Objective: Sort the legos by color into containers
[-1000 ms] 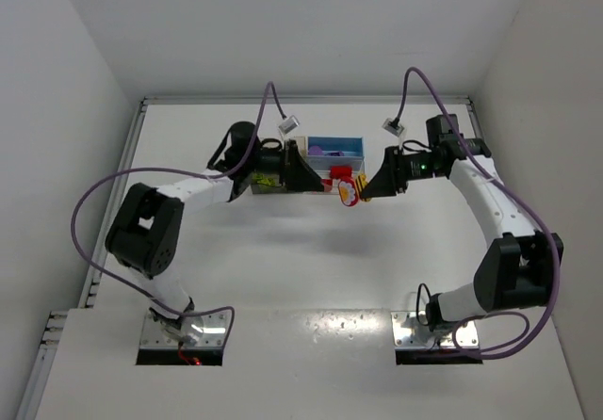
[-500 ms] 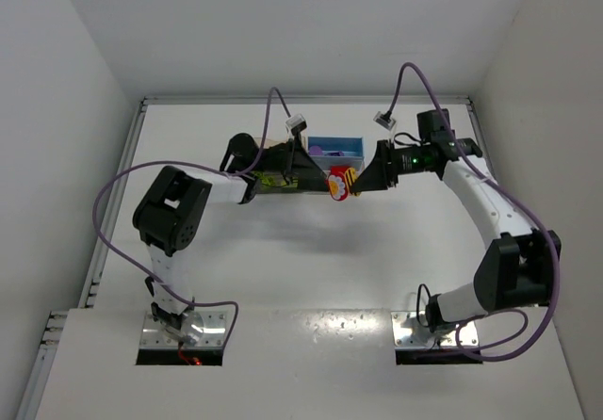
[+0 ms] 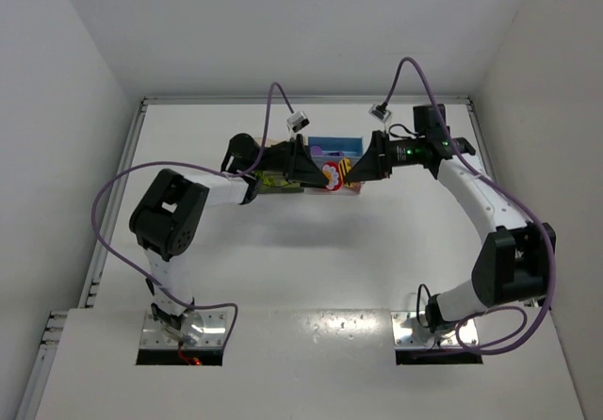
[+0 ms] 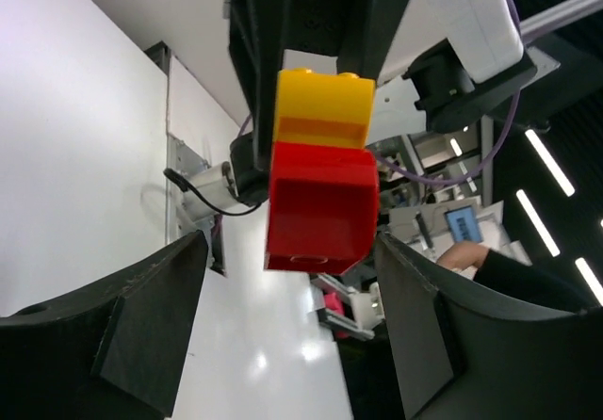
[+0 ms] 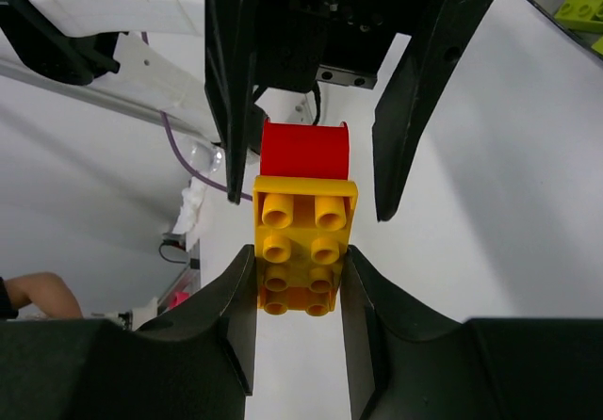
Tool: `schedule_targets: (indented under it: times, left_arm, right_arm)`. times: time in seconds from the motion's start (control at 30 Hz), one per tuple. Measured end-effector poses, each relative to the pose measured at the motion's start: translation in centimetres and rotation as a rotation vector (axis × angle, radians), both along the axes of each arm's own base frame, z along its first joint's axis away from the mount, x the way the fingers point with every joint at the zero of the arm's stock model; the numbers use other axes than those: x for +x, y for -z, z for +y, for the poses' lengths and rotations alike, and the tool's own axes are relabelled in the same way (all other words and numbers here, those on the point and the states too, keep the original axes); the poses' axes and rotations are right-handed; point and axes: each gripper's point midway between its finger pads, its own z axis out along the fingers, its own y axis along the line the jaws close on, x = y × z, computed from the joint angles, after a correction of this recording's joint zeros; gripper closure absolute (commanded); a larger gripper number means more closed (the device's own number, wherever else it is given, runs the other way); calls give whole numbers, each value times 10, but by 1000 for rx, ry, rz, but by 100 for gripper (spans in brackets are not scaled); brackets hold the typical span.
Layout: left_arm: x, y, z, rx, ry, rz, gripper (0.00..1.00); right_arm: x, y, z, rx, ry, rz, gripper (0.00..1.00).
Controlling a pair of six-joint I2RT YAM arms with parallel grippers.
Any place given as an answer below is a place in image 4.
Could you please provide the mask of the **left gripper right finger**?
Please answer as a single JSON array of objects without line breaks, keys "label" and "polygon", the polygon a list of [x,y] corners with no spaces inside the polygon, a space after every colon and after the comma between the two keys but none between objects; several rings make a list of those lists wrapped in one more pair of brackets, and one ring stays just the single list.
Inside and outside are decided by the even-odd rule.
[{"label": "left gripper right finger", "polygon": [[409,419],[598,419],[602,312],[510,298],[381,233],[375,267]]}]

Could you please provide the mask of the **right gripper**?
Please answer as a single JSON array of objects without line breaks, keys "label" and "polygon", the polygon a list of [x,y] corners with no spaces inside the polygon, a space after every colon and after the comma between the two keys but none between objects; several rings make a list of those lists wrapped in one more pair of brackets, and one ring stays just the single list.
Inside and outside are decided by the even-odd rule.
[{"label": "right gripper", "polygon": [[376,80],[410,0],[229,1],[228,50],[253,118],[254,164],[268,170],[284,50],[338,56],[339,73]]}]

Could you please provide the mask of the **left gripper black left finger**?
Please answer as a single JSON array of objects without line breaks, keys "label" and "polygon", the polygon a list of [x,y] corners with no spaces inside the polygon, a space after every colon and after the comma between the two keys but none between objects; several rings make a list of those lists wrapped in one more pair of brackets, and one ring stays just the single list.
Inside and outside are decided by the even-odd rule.
[{"label": "left gripper black left finger", "polygon": [[204,233],[190,233],[2,318],[2,418],[172,416],[207,254]]}]

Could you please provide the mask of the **yellow striped lego piece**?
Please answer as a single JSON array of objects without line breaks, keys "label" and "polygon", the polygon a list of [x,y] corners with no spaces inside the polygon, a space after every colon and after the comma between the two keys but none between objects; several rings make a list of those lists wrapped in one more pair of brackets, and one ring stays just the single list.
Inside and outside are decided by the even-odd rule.
[{"label": "yellow striped lego piece", "polygon": [[367,144],[374,95],[375,81],[354,73],[282,70],[273,140],[362,149]]}]

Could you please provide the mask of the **multicolour lego stack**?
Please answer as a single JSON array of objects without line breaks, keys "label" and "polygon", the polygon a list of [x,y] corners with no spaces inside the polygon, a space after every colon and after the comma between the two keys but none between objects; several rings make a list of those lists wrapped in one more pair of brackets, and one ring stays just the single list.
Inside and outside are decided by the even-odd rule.
[{"label": "multicolour lego stack", "polygon": [[379,178],[370,151],[277,142],[265,268],[341,275],[369,254],[378,213]]}]

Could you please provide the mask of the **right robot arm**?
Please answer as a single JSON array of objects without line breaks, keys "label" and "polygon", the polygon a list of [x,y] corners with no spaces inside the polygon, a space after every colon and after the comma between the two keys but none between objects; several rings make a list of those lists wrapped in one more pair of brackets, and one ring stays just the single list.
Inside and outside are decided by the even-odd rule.
[{"label": "right robot arm", "polygon": [[338,74],[378,79],[410,0],[224,0],[228,52],[253,130],[236,138],[230,159],[202,174],[200,186],[165,170],[208,214],[236,204],[257,209],[268,197],[277,76],[285,52],[331,57]]}]

